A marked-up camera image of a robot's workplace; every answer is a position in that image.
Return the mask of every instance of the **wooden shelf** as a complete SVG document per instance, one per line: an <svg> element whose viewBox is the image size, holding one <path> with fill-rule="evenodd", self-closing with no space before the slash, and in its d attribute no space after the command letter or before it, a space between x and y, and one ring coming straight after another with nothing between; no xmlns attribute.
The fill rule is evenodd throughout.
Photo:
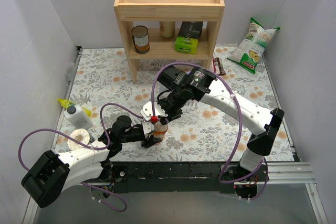
<svg viewBox="0 0 336 224"><path fill-rule="evenodd" d="M206 39L206 29L202 29L201 37L197 47L197 53L195 55L183 54L175 51L175 40L179 33L179 29L176 29L175 36L172 38L163 38L160 35L160 29L150 28L148 29L150 50L141 55L135 52L134 45L131 46L130 58L131 59L172 59L172 60L206 60L209 58L209 48Z"/></svg>
<svg viewBox="0 0 336 224"><path fill-rule="evenodd" d="M114 11L119 25L125 53L132 79L136 82L140 59L201 60L202 66L209 68L224 11L224 0L115 0ZM150 50L138 54L134 50L131 36L134 21L207 21L195 55L175 51L175 40L163 38L160 30L149 29Z"/></svg>
<svg viewBox="0 0 336 224"><path fill-rule="evenodd" d="M118 7L120 18L127 21L159 18L208 21L221 16L224 0L115 0L114 6Z"/></svg>

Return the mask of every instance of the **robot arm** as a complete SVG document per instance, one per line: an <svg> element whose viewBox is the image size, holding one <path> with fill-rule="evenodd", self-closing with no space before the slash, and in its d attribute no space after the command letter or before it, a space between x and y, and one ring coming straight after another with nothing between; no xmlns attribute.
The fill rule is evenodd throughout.
<svg viewBox="0 0 336 224"><path fill-rule="evenodd" d="M158 105L155 106L156 114L161 117L162 124L180 118L181 108L188 100L209 104L238 120L238 111L232 95L212 73L202 68L195 67L186 74L170 66L159 76L158 81L172 90L166 98L158 99ZM239 94L235 97L242 111L243 125L252 132L239 165L251 172L264 156L270 154L284 111L279 108L272 111L265 109ZM148 119L152 110L148 105L145 106L146 111L142 110L141 113Z"/></svg>
<svg viewBox="0 0 336 224"><path fill-rule="evenodd" d="M238 112L232 96L216 80L216 77L195 67L189 74L171 66L165 69L158 81L169 90L166 98L155 103L155 114L162 124L176 120L182 115L182 107L189 100L196 100L212 105L229 116L238 119ZM270 154L273 142L280 128L284 112L281 109L273 111L262 108L236 94L243 116L243 124L252 132L239 166L246 174L254 170L263 156ZM131 126L128 116L120 116L107 129L111 143L107 149L94 150L80 148L76 151L55 154L47 151L28 171L21 184L38 203L46 207L56 200L59 194L80 182L92 178L105 181L111 177L112 164L109 158L117 155L123 143L141 141L141 146L148 148L161 140L150 135L154 126L150 122L153 112L151 102L141 110L144 122ZM104 147L107 138L102 136L91 145Z"/></svg>

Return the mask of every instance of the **white plastic bottle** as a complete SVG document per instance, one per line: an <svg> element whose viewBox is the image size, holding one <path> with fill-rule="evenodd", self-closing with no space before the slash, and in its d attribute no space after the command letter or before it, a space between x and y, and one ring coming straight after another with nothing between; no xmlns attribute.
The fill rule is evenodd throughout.
<svg viewBox="0 0 336 224"><path fill-rule="evenodd" d="M65 118L77 129L89 129L93 126L90 117L86 115L82 107L78 104L69 106L64 111Z"/></svg>

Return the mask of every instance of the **floral tablecloth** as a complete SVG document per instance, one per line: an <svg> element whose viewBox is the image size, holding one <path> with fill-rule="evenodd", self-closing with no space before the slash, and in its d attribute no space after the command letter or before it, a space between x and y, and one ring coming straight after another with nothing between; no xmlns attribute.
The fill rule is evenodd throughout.
<svg viewBox="0 0 336 224"><path fill-rule="evenodd" d="M263 61L252 74L236 63L227 60L234 47L217 46L215 57L223 59L226 71L224 79L240 95L269 109L277 107L277 102ZM135 113L150 99L151 86L157 71L169 60L141 60L138 81L133 83L123 48L84 49L79 62L70 100L92 111L94 126L88 131L96 139L103 129L99 111L107 102L124 105ZM156 92L164 90L157 84ZM108 106L103 112L106 127L111 127L120 115L128 112ZM134 123L139 119L131 116ZM70 134L74 127L63 119L61 131ZM236 141L237 121L206 104L190 101L183 108L180 119L169 124L164 141L148 149L140 143L123 144L122 151L112 161L225 161ZM233 161L238 161L246 148L250 131L243 128L238 150ZM68 151L67 139L60 136L53 146L56 153ZM274 142L269 161L292 161L293 155L285 127L282 125Z"/></svg>

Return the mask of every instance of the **chip bag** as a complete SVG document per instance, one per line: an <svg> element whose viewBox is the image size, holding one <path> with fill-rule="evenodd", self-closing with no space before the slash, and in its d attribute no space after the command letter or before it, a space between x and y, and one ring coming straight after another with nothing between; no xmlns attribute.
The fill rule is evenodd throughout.
<svg viewBox="0 0 336 224"><path fill-rule="evenodd" d="M256 73L256 67L261 55L274 33L279 29L280 27L265 30L261 24L251 18L248 34L228 59L237 62L251 73Z"/></svg>

